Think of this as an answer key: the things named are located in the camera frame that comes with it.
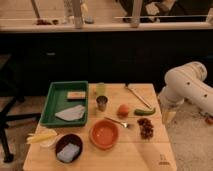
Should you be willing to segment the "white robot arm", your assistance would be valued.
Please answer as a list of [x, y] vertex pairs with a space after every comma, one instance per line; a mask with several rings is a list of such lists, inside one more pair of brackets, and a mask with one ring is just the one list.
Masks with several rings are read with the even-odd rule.
[[213, 118], [213, 87], [204, 83], [206, 67], [197, 61], [168, 70], [165, 86], [158, 94], [162, 109], [162, 123], [169, 123], [175, 116], [175, 108], [187, 99], [195, 104], [203, 116]]

